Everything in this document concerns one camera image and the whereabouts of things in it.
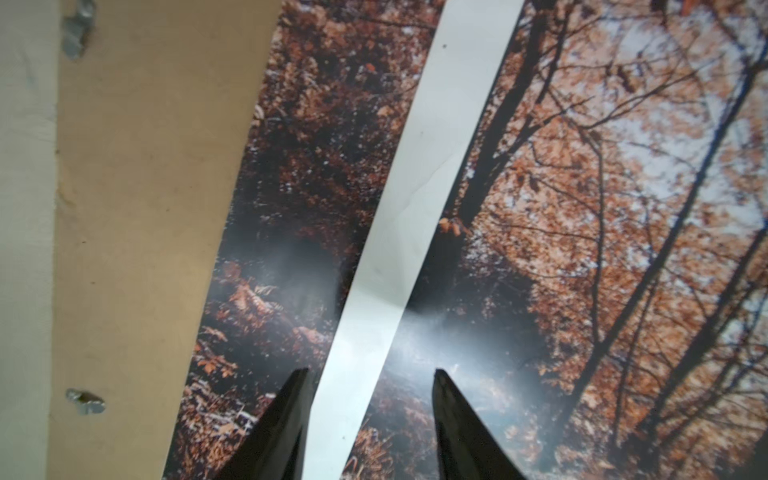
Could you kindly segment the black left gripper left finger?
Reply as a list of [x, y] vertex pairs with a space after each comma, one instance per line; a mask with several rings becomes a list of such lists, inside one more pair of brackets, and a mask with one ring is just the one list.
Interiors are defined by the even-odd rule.
[[312, 405], [312, 371], [297, 369], [215, 478], [300, 479]]

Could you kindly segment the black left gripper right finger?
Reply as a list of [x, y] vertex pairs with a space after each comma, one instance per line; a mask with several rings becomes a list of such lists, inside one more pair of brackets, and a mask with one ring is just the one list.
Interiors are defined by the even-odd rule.
[[434, 374], [432, 404], [441, 479], [525, 479], [443, 369]]

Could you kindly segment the autumn forest photo print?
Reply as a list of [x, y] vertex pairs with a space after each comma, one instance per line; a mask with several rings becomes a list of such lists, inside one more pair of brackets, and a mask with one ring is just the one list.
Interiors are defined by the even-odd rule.
[[[286, 1], [162, 475], [212, 479], [326, 375], [445, 1]], [[436, 479], [445, 370], [531, 479], [767, 475], [767, 5], [506, 1], [449, 192], [342, 434]]]

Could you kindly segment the white photo mat board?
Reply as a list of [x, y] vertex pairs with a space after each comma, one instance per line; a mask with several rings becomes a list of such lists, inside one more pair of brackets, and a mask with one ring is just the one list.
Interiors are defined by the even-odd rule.
[[307, 479], [343, 472], [521, 9], [444, 6], [311, 407]]

